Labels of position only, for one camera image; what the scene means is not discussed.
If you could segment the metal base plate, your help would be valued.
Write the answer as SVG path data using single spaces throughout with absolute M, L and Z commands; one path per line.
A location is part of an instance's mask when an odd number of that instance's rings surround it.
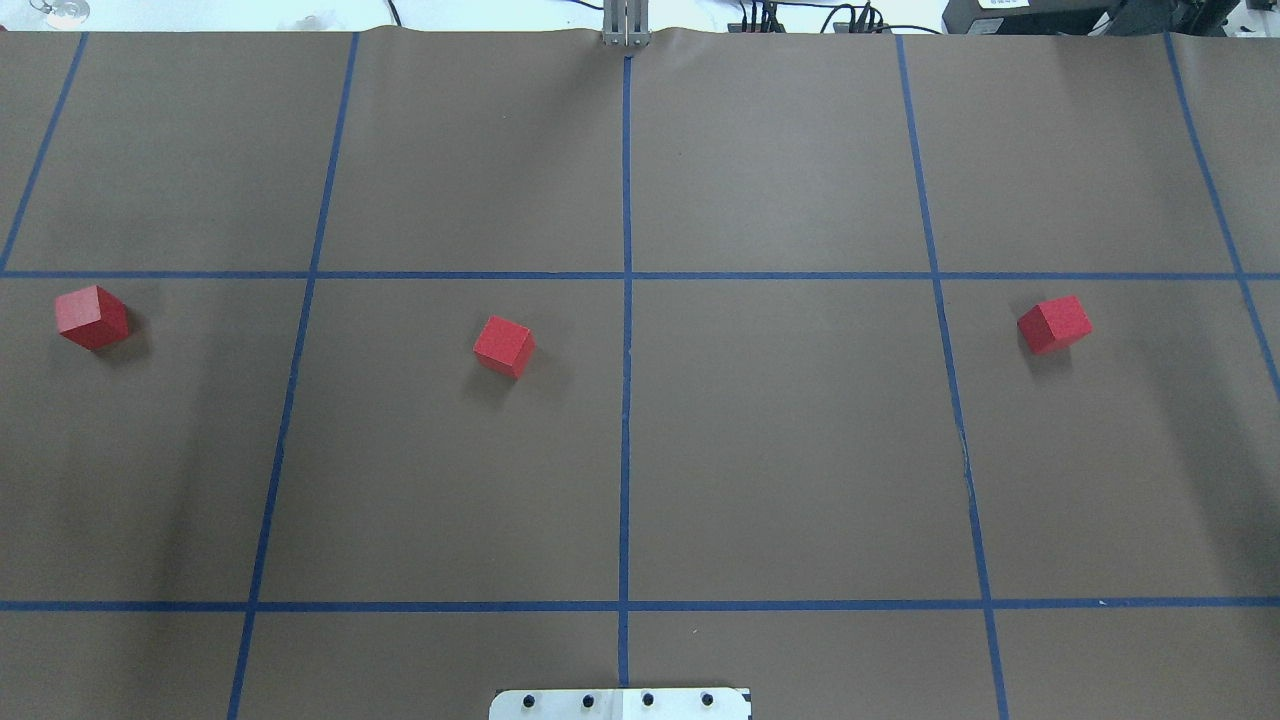
M 489 719 L 753 719 L 750 691 L 660 687 L 502 691 Z

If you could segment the red block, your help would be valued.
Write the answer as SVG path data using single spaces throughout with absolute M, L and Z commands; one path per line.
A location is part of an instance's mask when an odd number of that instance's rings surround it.
M 1065 350 L 1093 332 L 1093 323 L 1075 295 L 1036 304 L 1018 318 L 1016 327 L 1036 356 Z
M 530 328 L 498 315 L 490 315 L 481 328 L 472 352 L 477 363 L 503 377 L 520 379 L 536 348 Z
M 56 296 L 54 311 L 59 336 L 90 351 L 131 334 L 128 307 L 99 284 Z

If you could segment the aluminium frame post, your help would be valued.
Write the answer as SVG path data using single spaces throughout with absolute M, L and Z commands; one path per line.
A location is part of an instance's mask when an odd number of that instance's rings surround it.
M 602 8 L 602 42 L 607 47 L 645 47 L 652 41 L 648 0 L 605 0 Z

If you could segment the black device top right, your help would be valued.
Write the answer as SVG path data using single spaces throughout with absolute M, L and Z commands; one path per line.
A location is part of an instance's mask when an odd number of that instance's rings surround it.
M 1276 1 L 947 1 L 950 35 L 1276 38 Z

